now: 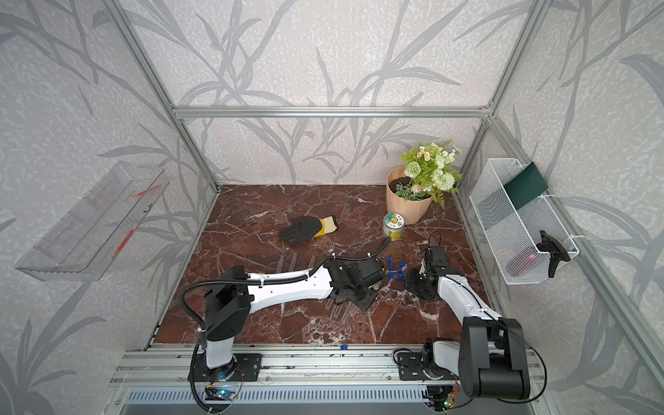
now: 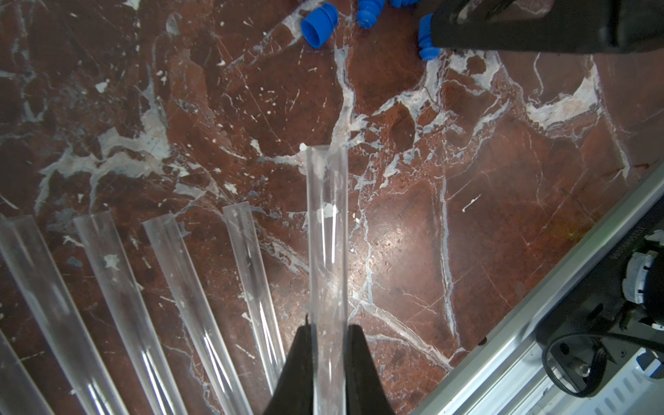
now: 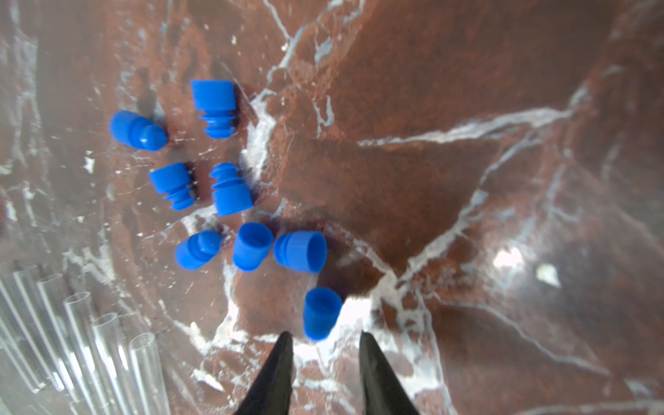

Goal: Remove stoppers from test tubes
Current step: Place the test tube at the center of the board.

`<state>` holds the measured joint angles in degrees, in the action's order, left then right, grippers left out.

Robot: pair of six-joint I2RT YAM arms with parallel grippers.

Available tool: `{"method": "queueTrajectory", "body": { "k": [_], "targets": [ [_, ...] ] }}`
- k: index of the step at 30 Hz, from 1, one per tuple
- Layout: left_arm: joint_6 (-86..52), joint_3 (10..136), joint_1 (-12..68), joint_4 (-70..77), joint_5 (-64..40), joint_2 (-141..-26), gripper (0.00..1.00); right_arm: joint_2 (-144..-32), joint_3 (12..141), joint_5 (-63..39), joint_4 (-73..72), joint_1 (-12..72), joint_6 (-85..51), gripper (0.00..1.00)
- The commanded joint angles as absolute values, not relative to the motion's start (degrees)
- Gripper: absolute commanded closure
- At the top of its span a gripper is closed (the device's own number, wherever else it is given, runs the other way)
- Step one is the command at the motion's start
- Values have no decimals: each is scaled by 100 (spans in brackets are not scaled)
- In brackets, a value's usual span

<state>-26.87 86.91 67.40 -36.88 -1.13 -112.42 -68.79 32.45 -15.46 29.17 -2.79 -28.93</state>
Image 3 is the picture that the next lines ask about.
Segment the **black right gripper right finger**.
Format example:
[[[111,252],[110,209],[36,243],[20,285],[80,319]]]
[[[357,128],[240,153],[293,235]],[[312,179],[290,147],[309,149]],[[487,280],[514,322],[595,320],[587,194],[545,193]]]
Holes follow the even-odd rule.
[[[364,414],[418,415],[375,338],[368,332],[361,333],[359,364]]]

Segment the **test tube blue stopper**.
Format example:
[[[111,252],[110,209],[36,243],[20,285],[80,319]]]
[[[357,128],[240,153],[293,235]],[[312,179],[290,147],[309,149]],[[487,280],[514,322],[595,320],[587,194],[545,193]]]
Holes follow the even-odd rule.
[[[122,414],[138,414],[127,342],[119,315],[112,312],[96,318],[93,321],[93,333],[119,411]]]
[[[33,394],[41,392],[47,385],[48,376],[32,348],[30,337],[24,328],[17,304],[12,296],[8,278],[1,275],[1,339],[10,362]]]
[[[70,290],[64,276],[52,274],[41,278],[37,282],[37,290],[52,328],[54,360],[62,381],[75,402],[85,402],[91,414],[99,414],[99,405],[84,379],[69,332],[63,302],[69,296]]]
[[[29,344],[47,380],[57,391],[66,391],[75,403],[80,403],[81,396],[67,372],[67,364],[57,345],[55,330],[48,323],[46,309],[37,290],[37,282],[43,276],[41,272],[40,266],[32,265],[24,266],[12,274],[12,282],[17,289],[18,307],[29,333]]]
[[[157,338],[150,332],[137,335],[129,343],[129,352],[141,414],[170,414]]]
[[[113,414],[113,404],[98,370],[93,344],[92,321],[95,318],[90,292],[77,292],[63,302],[80,372],[79,384],[93,414]]]

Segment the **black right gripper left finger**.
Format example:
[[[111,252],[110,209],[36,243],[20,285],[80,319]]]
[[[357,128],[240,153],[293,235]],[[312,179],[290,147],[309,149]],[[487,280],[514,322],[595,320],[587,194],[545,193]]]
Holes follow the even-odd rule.
[[[287,415],[292,397],[293,358],[292,334],[285,331],[279,335],[235,414]]]

